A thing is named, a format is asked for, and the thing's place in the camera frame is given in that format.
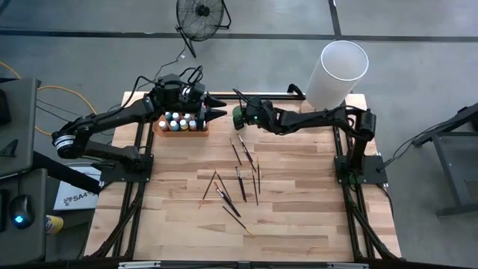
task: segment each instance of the white cylinder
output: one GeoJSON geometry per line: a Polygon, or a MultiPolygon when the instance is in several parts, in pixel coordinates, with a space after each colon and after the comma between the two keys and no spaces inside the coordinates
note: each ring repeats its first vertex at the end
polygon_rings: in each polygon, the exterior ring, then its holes
{"type": "Polygon", "coordinates": [[[368,70],[367,53],[349,41],[327,45],[308,81],[305,96],[317,110],[339,106],[368,70]]]}

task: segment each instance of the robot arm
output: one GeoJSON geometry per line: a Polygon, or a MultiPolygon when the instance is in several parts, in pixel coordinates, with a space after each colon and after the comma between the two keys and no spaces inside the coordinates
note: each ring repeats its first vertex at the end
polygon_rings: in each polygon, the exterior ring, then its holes
{"type": "Polygon", "coordinates": [[[194,81],[190,81],[195,73],[202,77],[201,69],[202,67],[194,69],[188,82],[181,80],[181,76],[187,70],[181,75],[171,74],[158,81],[151,81],[155,84],[153,89],[128,107],[124,105],[115,111],[90,114],[67,123],[60,131],[52,134],[52,143],[58,155],[61,158],[80,158],[88,155],[119,161],[127,167],[140,168],[141,158],[136,147],[127,146],[118,149],[92,142],[90,137],[95,133],[129,123],[153,123],[166,111],[195,114],[198,129],[201,130],[206,122],[226,114],[225,111],[214,109],[226,104],[205,92],[204,85],[199,83],[200,77],[198,79],[197,76],[194,81]]]}
{"type": "Polygon", "coordinates": [[[299,114],[274,108],[270,100],[262,101],[259,96],[248,99],[239,91],[235,92],[246,103],[246,107],[238,106],[232,112],[237,130],[246,123],[276,135],[287,135],[302,128],[337,126],[355,139],[354,147],[347,152],[347,169],[357,175],[363,174],[365,147],[375,136],[376,116],[370,110],[343,105],[332,110],[299,114]]]}

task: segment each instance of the black fan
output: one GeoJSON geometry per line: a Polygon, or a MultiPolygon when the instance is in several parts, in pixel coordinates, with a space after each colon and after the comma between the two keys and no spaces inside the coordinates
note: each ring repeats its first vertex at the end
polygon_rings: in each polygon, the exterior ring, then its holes
{"type": "Polygon", "coordinates": [[[219,28],[229,29],[231,16],[224,0],[178,0],[176,2],[176,30],[186,42],[191,54],[196,57],[193,41],[200,42],[211,38],[219,28]],[[229,24],[221,25],[224,10],[229,24]]]}

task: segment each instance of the wooden tabletop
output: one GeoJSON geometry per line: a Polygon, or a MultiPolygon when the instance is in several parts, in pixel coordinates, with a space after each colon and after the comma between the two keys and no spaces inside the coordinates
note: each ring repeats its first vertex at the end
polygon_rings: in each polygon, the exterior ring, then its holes
{"type": "MultiPolygon", "coordinates": [[[[144,93],[135,93],[133,100],[144,93]]],[[[129,92],[124,95],[125,101],[129,92]]],[[[346,102],[366,108],[361,94],[346,102]]],[[[275,101],[276,107],[310,111],[299,101],[275,101]]],[[[228,115],[210,123],[209,137],[155,136],[155,163],[146,192],[137,234],[135,259],[156,260],[249,260],[295,262],[348,262],[353,260],[347,228],[344,196],[336,182],[336,155],[332,128],[302,129],[277,136],[247,126],[239,131],[254,160],[259,156],[261,194],[255,204],[251,168],[232,123],[237,101],[223,108],[228,115]],[[244,203],[235,177],[238,161],[229,142],[232,138],[243,162],[240,171],[248,203],[244,203]],[[221,175],[240,219],[249,235],[222,208],[225,203],[214,188],[201,209],[199,202],[214,169],[221,175]]],[[[137,125],[117,128],[114,146],[134,143],[137,125]]],[[[146,143],[145,128],[143,145],[146,143]]],[[[376,154],[375,141],[367,154],[376,154]]],[[[118,222],[124,183],[113,183],[99,195],[85,254],[99,248],[118,222]]],[[[387,197],[374,185],[364,185],[370,225],[395,255],[400,248],[387,197]]],[[[358,228],[362,252],[364,238],[358,228]]],[[[124,242],[128,239],[126,227],[124,242]]]]}

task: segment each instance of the concrete floor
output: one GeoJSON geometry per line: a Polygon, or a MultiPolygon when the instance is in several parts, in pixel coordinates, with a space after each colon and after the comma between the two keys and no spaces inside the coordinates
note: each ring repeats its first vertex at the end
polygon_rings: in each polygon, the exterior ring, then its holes
{"type": "MultiPolygon", "coordinates": [[[[227,1],[241,34],[332,34],[327,0],[227,1]]],[[[343,34],[477,36],[474,0],[336,0],[343,34]]],[[[174,0],[16,0],[0,15],[0,26],[91,31],[174,32],[174,0]]],[[[208,90],[284,92],[290,83],[305,88],[323,40],[207,40],[194,43],[197,59],[164,68],[163,75],[204,66],[208,90]]],[[[153,76],[180,52],[180,39],[96,39],[0,37],[0,61],[43,85],[72,88],[105,111],[121,100],[138,75],[153,76]]],[[[355,88],[378,116],[376,142],[385,158],[405,140],[453,116],[478,100],[473,77],[478,43],[359,43],[370,69],[355,88]]],[[[0,68],[0,77],[12,76],[0,68]]],[[[58,90],[39,93],[43,101],[80,114],[87,106],[58,90]]],[[[56,111],[61,116],[71,115],[56,111]]],[[[42,111],[37,125],[47,131],[64,123],[42,111]]],[[[97,135],[97,141],[111,138],[97,135]]],[[[37,134],[35,149],[56,158],[49,137],[37,134]]],[[[453,204],[431,144],[411,149],[388,169],[395,224],[403,257],[468,267],[478,266],[478,214],[438,220],[435,211],[453,204]]],[[[75,258],[81,240],[65,236],[75,258]]]]}

